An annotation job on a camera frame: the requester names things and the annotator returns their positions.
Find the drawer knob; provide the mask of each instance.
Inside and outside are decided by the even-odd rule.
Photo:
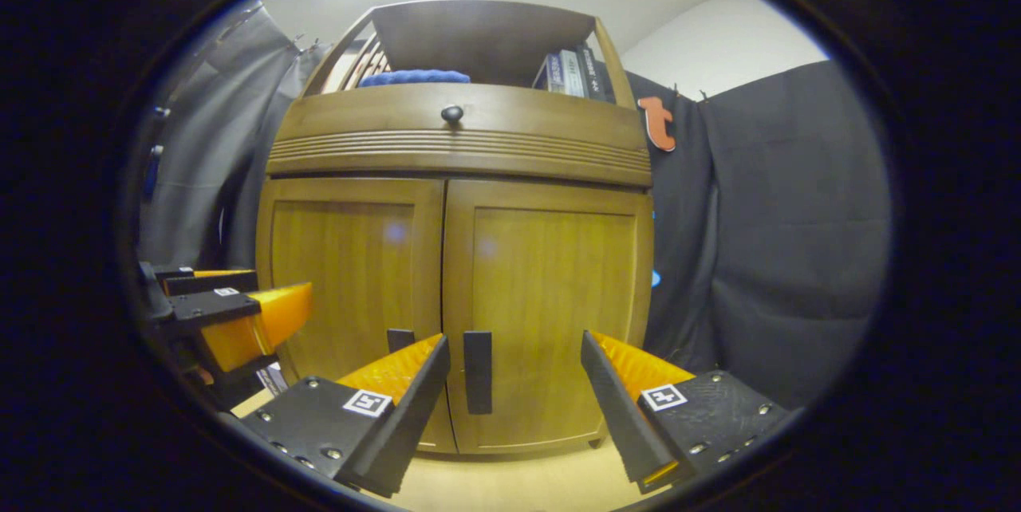
[[[443,118],[443,121],[450,124],[459,122],[464,114],[465,109],[461,109],[459,105],[447,105],[440,111],[440,117]]]

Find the cabinet door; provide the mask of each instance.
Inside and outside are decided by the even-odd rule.
[[[581,366],[582,331],[641,345],[652,202],[640,193],[487,181],[447,185],[443,323],[461,453],[605,436]],[[491,332],[491,413],[470,414],[465,331]]]
[[[389,353],[386,331],[440,332],[444,182],[265,183],[257,265],[264,287],[311,281],[312,315],[278,348],[290,382],[336,379]],[[420,449],[454,452],[445,392]]]

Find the blue folded towel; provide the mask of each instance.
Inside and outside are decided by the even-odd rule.
[[[458,72],[444,72],[443,69],[401,69],[369,76],[358,83],[358,87],[397,83],[472,83],[472,79]]]

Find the cabinet handle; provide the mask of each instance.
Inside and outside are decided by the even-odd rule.
[[[460,118],[465,114],[465,109],[460,105],[447,105],[440,111],[440,117],[443,121],[450,125],[456,125],[460,121]]]
[[[386,329],[386,345],[390,353],[396,353],[404,346],[415,344],[415,331],[403,328]]]
[[[468,414],[493,412],[493,333],[465,331],[465,391]]]

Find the floor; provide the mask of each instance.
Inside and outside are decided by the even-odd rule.
[[[262,390],[233,412],[244,417],[272,399],[269,390]],[[642,496],[634,483],[628,482],[624,463],[607,438],[597,449],[586,446],[539,457],[420,453],[411,459],[400,493],[380,500],[421,512],[599,512],[654,494]]]

